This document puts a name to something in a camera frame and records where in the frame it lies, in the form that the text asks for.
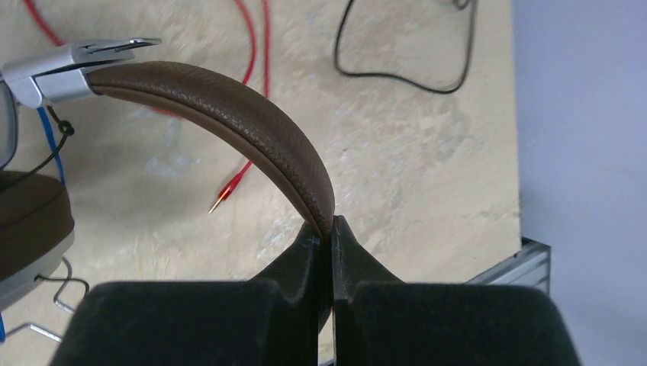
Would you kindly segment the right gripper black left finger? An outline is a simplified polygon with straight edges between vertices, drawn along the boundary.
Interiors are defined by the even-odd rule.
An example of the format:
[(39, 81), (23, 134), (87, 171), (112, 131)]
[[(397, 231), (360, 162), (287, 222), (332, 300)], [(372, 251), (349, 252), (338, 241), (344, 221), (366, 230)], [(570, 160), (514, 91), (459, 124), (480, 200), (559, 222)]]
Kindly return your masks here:
[(303, 225), (246, 281), (113, 281), (80, 303), (54, 365), (315, 365), (330, 237)]

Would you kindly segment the brown leather silver headphones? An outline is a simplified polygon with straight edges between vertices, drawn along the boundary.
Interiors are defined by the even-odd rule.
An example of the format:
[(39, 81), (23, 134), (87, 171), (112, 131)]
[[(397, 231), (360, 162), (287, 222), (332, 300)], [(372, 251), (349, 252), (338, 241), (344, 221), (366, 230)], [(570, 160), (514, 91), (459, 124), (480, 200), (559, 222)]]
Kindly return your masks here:
[(16, 107), (105, 95), (176, 114), (218, 136), (283, 192), (319, 237), (333, 231), (334, 196), (319, 155), (298, 126), (271, 101), (239, 82), (184, 63), (136, 63), (147, 38), (87, 40), (6, 63), (1, 86), (8, 122)]

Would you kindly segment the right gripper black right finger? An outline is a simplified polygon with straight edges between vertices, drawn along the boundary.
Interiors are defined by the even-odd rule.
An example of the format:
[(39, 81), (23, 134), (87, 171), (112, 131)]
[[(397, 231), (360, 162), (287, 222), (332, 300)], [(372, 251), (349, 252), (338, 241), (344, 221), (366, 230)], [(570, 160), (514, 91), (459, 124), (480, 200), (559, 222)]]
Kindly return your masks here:
[(509, 285), (406, 283), (347, 220), (331, 234), (338, 365), (578, 365), (556, 305)]

